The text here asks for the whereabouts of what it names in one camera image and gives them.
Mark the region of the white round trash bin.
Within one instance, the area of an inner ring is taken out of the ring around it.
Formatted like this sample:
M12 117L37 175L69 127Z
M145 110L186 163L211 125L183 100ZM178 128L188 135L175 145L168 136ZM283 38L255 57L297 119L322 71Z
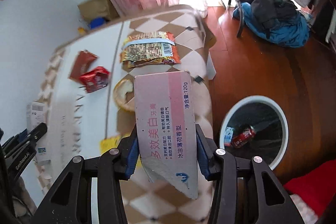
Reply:
M282 108L266 96L249 96L225 116L219 147L243 159L260 156L274 170L288 146L289 128Z

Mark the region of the checkered pastel pillow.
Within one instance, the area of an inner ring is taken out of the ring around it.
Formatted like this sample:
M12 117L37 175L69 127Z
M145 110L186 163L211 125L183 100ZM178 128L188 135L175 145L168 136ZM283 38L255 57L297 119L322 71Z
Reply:
M318 215L315 214L303 199L297 194L290 195L291 200L295 204L305 224L315 224L318 220Z

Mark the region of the small white medicine box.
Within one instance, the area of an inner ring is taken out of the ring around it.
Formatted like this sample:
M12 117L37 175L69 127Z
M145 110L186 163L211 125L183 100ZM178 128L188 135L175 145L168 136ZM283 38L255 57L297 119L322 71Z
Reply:
M46 114L47 108L44 103L37 101L29 103L26 107L27 132L30 133L41 123L47 124ZM46 165L51 161L50 149L47 142L47 134L44 134L37 141L36 151L37 154L35 156L35 162L38 165Z

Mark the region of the red blanket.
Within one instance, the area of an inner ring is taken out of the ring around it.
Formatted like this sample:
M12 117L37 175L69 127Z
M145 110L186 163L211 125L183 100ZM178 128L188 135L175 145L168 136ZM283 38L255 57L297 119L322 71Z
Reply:
M288 181L284 188L296 194L321 217L335 196L335 160L330 160L304 176Z

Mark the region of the yellow book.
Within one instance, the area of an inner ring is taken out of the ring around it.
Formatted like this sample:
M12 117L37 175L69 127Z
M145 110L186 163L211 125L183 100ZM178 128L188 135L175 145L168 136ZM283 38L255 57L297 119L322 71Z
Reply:
M102 155L112 148L117 148L121 139L122 139L121 135L117 135L108 139L102 139L100 141L100 154Z

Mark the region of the red soda can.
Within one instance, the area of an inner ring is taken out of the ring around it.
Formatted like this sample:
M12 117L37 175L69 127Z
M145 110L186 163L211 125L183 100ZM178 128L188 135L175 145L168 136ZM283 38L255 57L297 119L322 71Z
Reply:
M231 144L234 148L240 148L251 141L256 135L256 131L251 125L245 124L238 130L238 134L232 138Z

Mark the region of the small white milk carton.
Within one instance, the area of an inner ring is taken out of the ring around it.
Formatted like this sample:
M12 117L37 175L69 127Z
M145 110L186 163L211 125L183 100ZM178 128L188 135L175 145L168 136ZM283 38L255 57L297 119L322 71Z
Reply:
M224 146L225 147L231 146L233 134L234 134L234 128L229 127L229 126L226 127L225 132L224 132Z

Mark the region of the checkered brown table cloth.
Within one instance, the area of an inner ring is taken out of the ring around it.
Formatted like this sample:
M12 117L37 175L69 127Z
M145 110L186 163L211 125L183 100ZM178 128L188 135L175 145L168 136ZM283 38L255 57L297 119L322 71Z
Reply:
M53 52L38 95L48 131L37 145L37 178L47 193L76 155L96 157L135 126L134 79L189 72L195 121L213 136L209 49L213 33L179 5L114 20Z

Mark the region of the crumpled red snack wrapper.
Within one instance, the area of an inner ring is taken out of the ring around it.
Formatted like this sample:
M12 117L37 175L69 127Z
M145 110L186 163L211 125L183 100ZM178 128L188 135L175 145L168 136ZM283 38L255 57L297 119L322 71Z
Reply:
M93 93L108 86L109 71L102 66L84 73L79 77L80 82L85 86L87 93Z

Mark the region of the dark red flat wrapper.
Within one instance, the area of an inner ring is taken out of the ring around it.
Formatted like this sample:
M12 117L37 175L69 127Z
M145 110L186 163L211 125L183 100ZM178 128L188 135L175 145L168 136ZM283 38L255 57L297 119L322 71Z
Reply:
M79 77L88 71L88 68L96 59L98 59L98 56L87 50L78 52L68 78L79 83Z

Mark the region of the pomelo peel piece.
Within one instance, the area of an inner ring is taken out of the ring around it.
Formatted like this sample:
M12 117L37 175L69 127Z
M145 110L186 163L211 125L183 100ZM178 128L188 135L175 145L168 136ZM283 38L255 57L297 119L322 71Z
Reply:
M113 89L113 99L116 105L122 110L135 112L134 98L127 100L127 94L132 93L134 89L133 83L129 79L119 81Z

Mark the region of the white table leg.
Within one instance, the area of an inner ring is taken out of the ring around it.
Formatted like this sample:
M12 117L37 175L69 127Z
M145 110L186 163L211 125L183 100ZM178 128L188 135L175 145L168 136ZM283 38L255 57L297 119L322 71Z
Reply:
M213 64L213 60L212 60L210 52L208 53L206 68L207 68L208 79L213 80L217 74L217 71Z

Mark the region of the blue bottle cap object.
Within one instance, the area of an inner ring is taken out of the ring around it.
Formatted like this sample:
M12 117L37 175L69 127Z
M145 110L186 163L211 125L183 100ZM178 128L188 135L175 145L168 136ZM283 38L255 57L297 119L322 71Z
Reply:
M89 28L93 30L95 28L99 28L100 26L104 24L106 24L105 18L102 18L102 17L94 18L90 21Z

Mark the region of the blue and dark clothes pile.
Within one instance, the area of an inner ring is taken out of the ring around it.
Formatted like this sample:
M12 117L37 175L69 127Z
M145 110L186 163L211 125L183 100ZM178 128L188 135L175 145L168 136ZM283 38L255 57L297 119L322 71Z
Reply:
M240 0L244 26L258 37L278 46L303 47L309 38L304 16L291 0ZM239 20L237 6L233 17Z

